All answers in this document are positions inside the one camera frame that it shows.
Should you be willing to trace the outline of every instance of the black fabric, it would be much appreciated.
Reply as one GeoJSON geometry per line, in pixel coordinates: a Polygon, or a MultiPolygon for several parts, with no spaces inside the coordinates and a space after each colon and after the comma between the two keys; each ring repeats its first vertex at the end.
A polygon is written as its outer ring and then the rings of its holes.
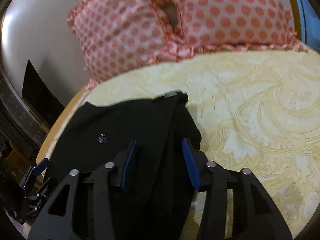
{"type": "MultiPolygon", "coordinates": [[[[86,103],[61,135],[45,179],[54,177],[60,182],[72,169],[95,170],[125,150],[132,138],[137,139],[136,184],[132,191],[114,194],[111,199],[115,231],[123,240],[178,239],[194,192],[184,164],[182,140],[189,137],[195,149],[201,141],[185,108],[187,101],[188,96],[179,92],[108,107],[86,103]],[[97,141],[100,134],[106,136],[106,143],[97,141]]],[[[88,195],[84,200],[88,201],[87,209],[90,194],[82,194],[88,195]]],[[[90,214],[85,218],[87,225],[75,223],[84,235],[92,231],[90,214]]]]}

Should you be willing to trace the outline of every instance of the yellow bed sheet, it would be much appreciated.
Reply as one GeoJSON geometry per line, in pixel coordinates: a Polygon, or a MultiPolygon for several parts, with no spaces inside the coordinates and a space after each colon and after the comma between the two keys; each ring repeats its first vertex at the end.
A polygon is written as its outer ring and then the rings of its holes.
{"type": "MultiPolygon", "coordinates": [[[[207,157],[227,169],[250,168],[297,236],[320,201],[320,56],[314,51],[198,55],[120,75],[84,101],[105,106],[171,90],[188,93],[187,108],[207,157]]],[[[204,199],[204,193],[195,197],[181,239],[196,238],[204,199]]]]}

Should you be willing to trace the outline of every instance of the black garment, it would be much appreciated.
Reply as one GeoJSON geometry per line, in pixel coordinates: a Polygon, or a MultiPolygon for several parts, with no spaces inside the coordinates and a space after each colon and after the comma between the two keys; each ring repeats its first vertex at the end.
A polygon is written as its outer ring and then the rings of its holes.
{"type": "MultiPolygon", "coordinates": [[[[50,159],[52,168],[45,177],[61,182],[72,169],[95,170],[112,161],[134,138],[139,146],[136,185],[131,192],[112,197],[116,233],[120,239],[178,239],[194,192],[182,155],[182,140],[189,137],[196,149],[201,141],[185,107],[187,101],[187,95],[175,92],[108,107],[86,103],[60,137],[50,159]],[[106,143],[97,141],[101,134],[106,136],[106,143]]],[[[89,236],[93,223],[90,199],[84,198],[88,217],[75,221],[75,230],[89,236]]]]}

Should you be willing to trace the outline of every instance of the mattress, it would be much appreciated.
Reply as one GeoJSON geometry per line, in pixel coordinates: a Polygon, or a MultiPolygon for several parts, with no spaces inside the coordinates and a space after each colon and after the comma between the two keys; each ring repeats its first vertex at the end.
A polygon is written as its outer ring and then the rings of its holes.
{"type": "MultiPolygon", "coordinates": [[[[122,74],[82,94],[46,156],[81,104],[107,106],[171,90],[188,93],[208,159],[230,170],[250,168],[297,236],[320,202],[320,56],[312,50],[202,54],[122,74]]],[[[181,239],[196,239],[204,200],[205,193],[196,194],[181,239]]]]}

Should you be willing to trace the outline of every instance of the black t-shirt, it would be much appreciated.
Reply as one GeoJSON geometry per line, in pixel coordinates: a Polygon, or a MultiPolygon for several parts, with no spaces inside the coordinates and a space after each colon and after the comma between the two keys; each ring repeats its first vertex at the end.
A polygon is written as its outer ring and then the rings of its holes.
{"type": "MultiPolygon", "coordinates": [[[[45,178],[53,177],[60,183],[72,169],[95,170],[111,162],[134,138],[139,147],[134,189],[111,196],[115,231],[123,240],[178,239],[194,193],[182,140],[189,137],[195,149],[199,149],[201,141],[185,107],[187,101],[186,94],[173,92],[107,107],[86,103],[61,135],[45,178]],[[98,142],[101,134],[105,143],[98,142]]],[[[91,198],[83,199],[89,209],[91,198]]],[[[76,213],[74,230],[90,237],[90,212],[76,213]]]]}

